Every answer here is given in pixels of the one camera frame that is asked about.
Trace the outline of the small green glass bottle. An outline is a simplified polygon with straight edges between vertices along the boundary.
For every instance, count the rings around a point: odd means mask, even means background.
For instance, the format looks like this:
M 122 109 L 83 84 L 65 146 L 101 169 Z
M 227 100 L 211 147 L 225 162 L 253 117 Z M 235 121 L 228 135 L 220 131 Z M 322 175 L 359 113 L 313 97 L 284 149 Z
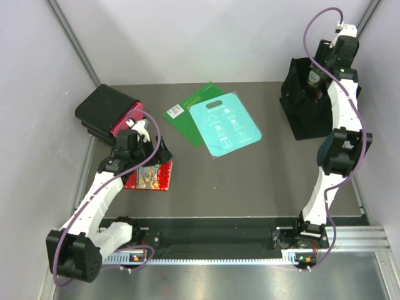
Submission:
M 306 93 L 310 98 L 314 98 L 316 100 L 316 94 L 318 91 L 321 90 L 322 82 L 323 80 L 321 76 L 316 71 L 310 70 L 307 77 L 307 87 L 306 87 Z

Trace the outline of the red bull can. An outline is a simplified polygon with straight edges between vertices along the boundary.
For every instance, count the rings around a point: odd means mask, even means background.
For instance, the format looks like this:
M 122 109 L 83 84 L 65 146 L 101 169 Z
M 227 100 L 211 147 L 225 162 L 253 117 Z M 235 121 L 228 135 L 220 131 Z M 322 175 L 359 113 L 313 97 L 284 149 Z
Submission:
M 321 90 L 318 91 L 317 94 L 316 94 L 316 100 L 320 101 L 323 96 L 324 96 L 323 92 Z

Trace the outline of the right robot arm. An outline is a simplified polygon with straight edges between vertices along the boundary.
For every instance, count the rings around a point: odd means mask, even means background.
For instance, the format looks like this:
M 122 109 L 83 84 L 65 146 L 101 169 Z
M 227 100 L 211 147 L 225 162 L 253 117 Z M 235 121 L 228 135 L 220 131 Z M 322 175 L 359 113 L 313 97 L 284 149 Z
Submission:
M 280 103 L 296 140 L 324 138 L 317 152 L 318 178 L 293 229 L 276 229 L 278 249 L 309 247 L 324 238 L 338 184 L 356 167 L 373 141 L 363 133 L 355 109 L 358 72 L 351 67 L 359 40 L 350 34 L 321 40 L 313 59 L 292 59 Z

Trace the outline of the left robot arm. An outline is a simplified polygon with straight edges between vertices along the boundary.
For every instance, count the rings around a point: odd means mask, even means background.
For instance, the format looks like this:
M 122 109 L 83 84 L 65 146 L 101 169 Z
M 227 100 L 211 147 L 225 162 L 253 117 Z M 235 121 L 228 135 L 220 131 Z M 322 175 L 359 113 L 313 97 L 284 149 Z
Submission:
M 134 171 L 166 163 L 171 158 L 159 134 L 153 143 L 145 129 L 118 133 L 116 144 L 99 163 L 91 187 L 74 214 L 46 237 L 49 268 L 57 286 L 62 286 L 60 276 L 70 281 L 93 282 L 105 259 L 123 246 L 135 248 L 141 243 L 139 223 L 130 217 L 118 217 L 103 231 L 99 227 Z

